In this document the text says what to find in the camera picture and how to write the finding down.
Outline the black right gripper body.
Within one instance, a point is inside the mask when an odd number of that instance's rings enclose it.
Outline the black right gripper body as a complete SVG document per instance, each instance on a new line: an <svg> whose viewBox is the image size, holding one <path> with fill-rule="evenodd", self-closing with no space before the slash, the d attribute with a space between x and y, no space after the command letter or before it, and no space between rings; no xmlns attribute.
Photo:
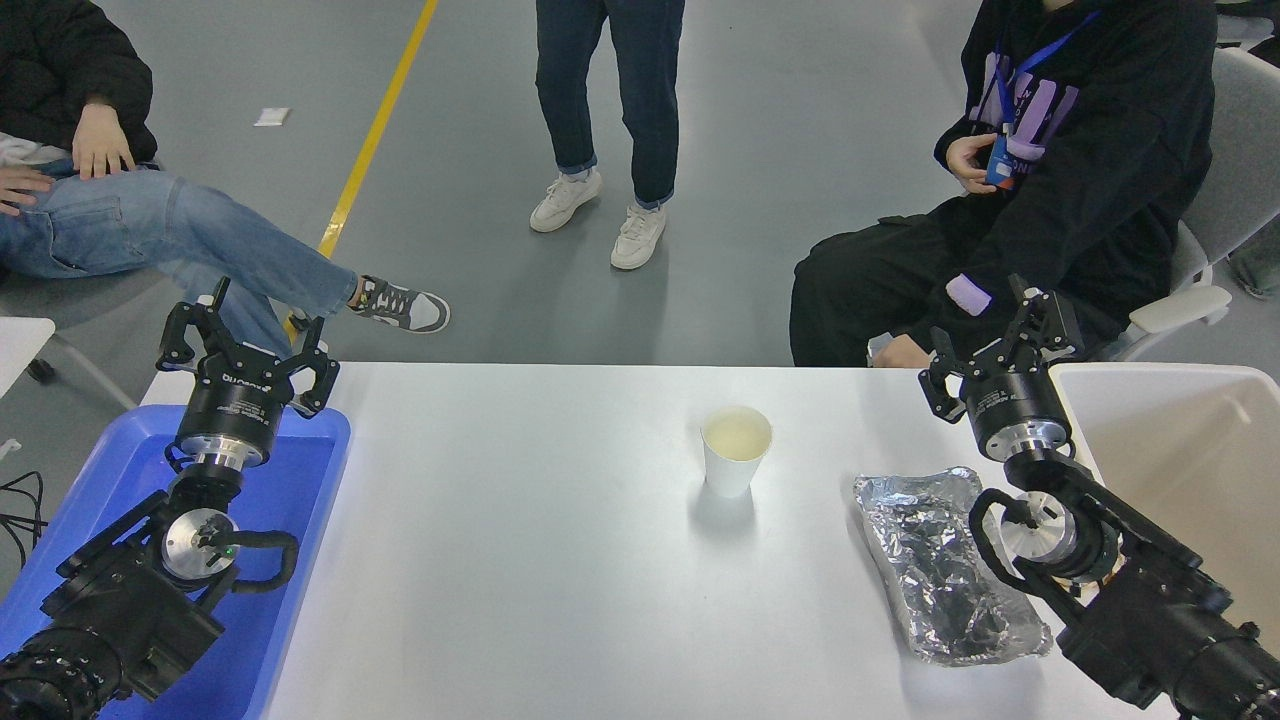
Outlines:
<svg viewBox="0 0 1280 720"><path fill-rule="evenodd" d="M979 446L1064 446L1066 413L1047 372L973 370L960 397Z"/></svg>

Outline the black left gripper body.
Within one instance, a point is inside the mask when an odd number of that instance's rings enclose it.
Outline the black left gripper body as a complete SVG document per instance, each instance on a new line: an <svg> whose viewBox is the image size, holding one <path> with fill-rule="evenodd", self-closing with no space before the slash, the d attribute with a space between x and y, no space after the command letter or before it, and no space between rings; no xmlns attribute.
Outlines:
<svg viewBox="0 0 1280 720"><path fill-rule="evenodd" d="M200 360L195 388L178 428L178 445L196 451L216 438L253 451L271 451L292 388L278 374L279 357L252 346L234 346Z"/></svg>

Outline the person's left hand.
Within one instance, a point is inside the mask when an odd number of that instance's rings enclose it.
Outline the person's left hand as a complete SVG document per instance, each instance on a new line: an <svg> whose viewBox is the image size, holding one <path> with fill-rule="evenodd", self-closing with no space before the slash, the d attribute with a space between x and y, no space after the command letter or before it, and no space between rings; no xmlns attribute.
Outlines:
<svg viewBox="0 0 1280 720"><path fill-rule="evenodd" d="M133 170L136 161L116 109L91 97L79 114L70 158L81 179L91 181Z"/></svg>
<svg viewBox="0 0 1280 720"><path fill-rule="evenodd" d="M923 369L932 363L932 352L922 348L909 334L890 340L873 356L870 364L879 369Z"/></svg>

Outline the person's right hand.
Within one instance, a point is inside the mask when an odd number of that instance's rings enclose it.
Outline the person's right hand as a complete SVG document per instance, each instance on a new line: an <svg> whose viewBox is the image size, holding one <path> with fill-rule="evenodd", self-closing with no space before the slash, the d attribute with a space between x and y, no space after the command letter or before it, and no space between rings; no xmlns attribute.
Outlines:
<svg viewBox="0 0 1280 720"><path fill-rule="evenodd" d="M33 208L41 193L47 193L54 178L33 167L1 167L1 213L18 217L24 209Z"/></svg>
<svg viewBox="0 0 1280 720"><path fill-rule="evenodd" d="M996 184L987 182L987 164L980 160L982 152L989 151L997 138L996 133L965 136L947 146L943 155L945 164L966 193L984 195L997 191Z"/></svg>

